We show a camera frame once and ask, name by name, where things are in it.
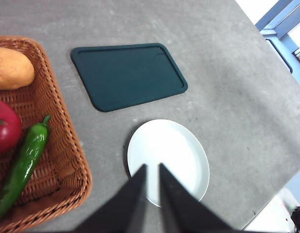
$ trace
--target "dark green cutting board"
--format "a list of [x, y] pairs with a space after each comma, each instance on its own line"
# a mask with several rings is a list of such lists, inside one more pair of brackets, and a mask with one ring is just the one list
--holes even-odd
[[93, 106], [102, 112], [159, 100], [188, 88], [162, 44], [75, 48], [71, 59]]

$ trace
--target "green chili pepper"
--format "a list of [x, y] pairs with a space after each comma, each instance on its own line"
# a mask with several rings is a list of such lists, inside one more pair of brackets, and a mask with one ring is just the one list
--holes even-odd
[[29, 181], [33, 170], [45, 148], [50, 115], [42, 123], [37, 123], [28, 130], [18, 158], [6, 178], [0, 191], [0, 218], [12, 207]]

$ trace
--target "potato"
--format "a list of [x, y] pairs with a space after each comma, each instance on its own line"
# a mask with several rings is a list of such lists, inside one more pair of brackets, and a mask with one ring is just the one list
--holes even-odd
[[21, 52], [0, 48], [0, 90], [14, 90], [30, 85], [34, 68]]

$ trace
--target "floor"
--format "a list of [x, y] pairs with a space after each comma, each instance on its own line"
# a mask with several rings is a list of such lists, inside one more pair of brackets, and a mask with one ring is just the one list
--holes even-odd
[[[277, 2], [277, 0], [235, 0], [253, 24]], [[276, 37], [268, 38], [280, 48], [281, 53], [294, 59], [290, 48], [285, 48], [283, 43]], [[293, 39], [300, 46], [300, 39], [295, 31], [291, 31], [284, 40]], [[300, 69], [293, 67], [293, 76], [300, 85]], [[293, 177], [285, 187], [267, 204], [267, 206], [246, 227], [247, 231], [272, 231], [272, 232], [294, 232], [294, 224], [290, 218], [295, 207], [300, 206], [300, 171]]]

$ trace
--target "pepper stem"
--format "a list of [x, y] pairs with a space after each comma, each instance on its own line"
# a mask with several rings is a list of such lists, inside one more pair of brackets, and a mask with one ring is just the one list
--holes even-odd
[[51, 118], [50, 115], [45, 116], [44, 120], [43, 120], [43, 124], [47, 125], [47, 122], [49, 121], [49, 119]]

